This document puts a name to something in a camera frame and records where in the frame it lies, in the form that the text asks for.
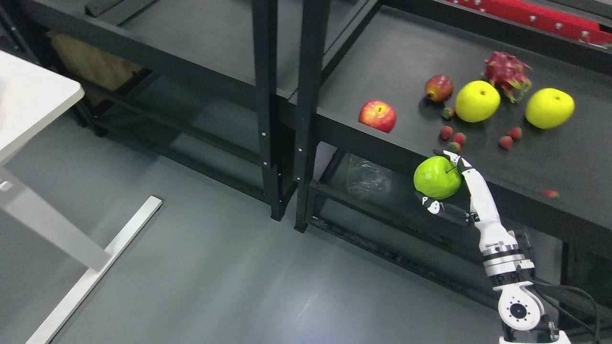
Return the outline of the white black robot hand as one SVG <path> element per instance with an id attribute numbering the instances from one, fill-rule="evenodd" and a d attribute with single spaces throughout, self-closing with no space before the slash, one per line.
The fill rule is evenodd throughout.
<path id="1" fill-rule="evenodd" d="M 516 239 L 502 225 L 498 208 L 483 175 L 461 155 L 449 150 L 434 150 L 450 161 L 461 174 L 470 194 L 470 209 L 463 211 L 455 205 L 444 204 L 436 198 L 416 192 L 417 198 L 429 213 L 466 227 L 473 224 L 480 231 L 479 250 L 487 266 L 522 260 L 524 255 Z"/>

